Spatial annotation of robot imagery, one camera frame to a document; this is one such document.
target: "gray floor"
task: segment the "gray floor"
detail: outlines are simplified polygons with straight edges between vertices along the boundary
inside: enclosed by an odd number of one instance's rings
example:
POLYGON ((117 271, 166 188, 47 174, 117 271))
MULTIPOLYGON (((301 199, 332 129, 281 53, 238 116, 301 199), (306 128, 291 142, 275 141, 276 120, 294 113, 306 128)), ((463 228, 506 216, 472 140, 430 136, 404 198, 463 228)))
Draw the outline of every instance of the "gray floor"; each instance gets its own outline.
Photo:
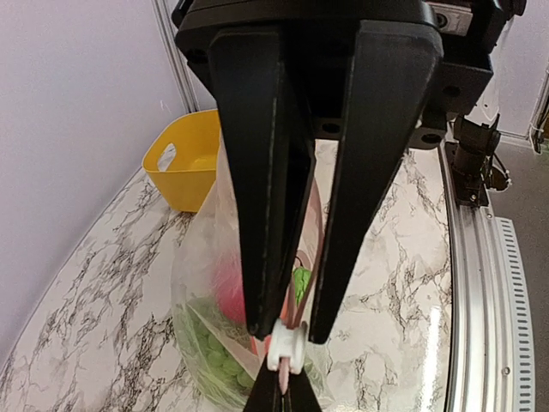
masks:
POLYGON ((536 359, 536 410, 549 411, 549 152, 502 143, 497 153, 513 185, 491 193, 495 214, 516 229, 526 272, 536 359))

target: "wall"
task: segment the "wall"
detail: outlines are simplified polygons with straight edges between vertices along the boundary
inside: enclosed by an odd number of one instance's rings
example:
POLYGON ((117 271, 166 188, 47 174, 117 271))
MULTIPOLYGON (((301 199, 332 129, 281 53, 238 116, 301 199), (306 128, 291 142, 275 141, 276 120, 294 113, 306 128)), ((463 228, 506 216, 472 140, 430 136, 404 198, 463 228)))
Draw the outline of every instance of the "wall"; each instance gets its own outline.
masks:
POLYGON ((1 367, 183 105, 149 0, 3 0, 0 56, 1 367))
POLYGON ((528 0, 502 51, 499 129, 526 136, 549 63, 549 2, 528 0))

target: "yellow container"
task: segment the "yellow container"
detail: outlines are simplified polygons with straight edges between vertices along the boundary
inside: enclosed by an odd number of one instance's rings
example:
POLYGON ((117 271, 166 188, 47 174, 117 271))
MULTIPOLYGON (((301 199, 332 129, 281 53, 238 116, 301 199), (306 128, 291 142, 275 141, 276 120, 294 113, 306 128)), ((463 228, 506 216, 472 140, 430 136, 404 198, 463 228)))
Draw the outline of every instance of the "yellow container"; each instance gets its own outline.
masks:
POLYGON ((215 181, 220 146, 217 110, 187 114, 164 129, 143 159, 143 168, 170 207, 197 212, 215 181), (175 157, 162 172, 158 162, 168 146, 175 157))

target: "marble countertop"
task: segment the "marble countertop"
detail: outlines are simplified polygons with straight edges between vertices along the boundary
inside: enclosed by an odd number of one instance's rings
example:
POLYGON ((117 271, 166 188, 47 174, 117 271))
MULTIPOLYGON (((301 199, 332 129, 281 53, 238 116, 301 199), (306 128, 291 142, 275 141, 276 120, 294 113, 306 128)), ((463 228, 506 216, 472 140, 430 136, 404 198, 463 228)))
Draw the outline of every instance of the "marble countertop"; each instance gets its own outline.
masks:
MULTIPOLYGON (((335 147, 320 144, 317 157, 333 165, 335 147)), ((329 167, 317 173, 323 201, 326 179, 329 167)), ((192 217, 170 210, 143 171, 124 187, 9 357, 0 410, 217 410, 181 361, 170 310, 174 246, 192 217)), ((412 152, 365 238, 329 339, 328 410, 442 411, 450 290, 437 153, 412 152)))

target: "white toggle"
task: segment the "white toggle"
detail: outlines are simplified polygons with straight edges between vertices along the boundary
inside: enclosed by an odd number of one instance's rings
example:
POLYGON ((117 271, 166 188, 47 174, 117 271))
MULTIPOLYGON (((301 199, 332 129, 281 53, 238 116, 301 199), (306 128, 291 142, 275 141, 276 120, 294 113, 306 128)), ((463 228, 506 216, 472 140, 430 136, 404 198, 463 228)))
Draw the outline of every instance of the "white toggle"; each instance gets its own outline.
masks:
POLYGON ((290 359, 290 372, 299 375, 305 364, 305 344, 309 326, 302 322, 295 330, 289 330, 277 319, 271 335, 271 344, 267 353, 267 368, 278 371, 281 358, 290 359))

